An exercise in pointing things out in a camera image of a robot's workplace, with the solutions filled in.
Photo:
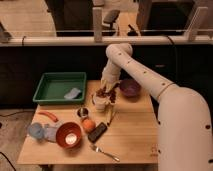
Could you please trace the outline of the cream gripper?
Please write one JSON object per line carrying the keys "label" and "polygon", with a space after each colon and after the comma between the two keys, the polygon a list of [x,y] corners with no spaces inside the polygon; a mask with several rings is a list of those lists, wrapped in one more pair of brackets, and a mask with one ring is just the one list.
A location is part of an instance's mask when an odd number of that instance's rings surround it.
{"label": "cream gripper", "polygon": [[118,83],[119,77],[117,75],[103,75],[101,78],[101,87],[105,89],[105,92],[110,92],[114,86]]}

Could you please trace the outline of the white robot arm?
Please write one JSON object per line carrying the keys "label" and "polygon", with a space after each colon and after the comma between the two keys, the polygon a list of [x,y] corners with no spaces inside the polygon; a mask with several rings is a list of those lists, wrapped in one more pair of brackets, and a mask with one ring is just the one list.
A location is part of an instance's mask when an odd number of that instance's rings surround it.
{"label": "white robot arm", "polygon": [[101,84],[110,90],[125,70],[159,103],[158,171],[213,171],[213,131],[206,100],[132,58],[128,43],[106,48]]}

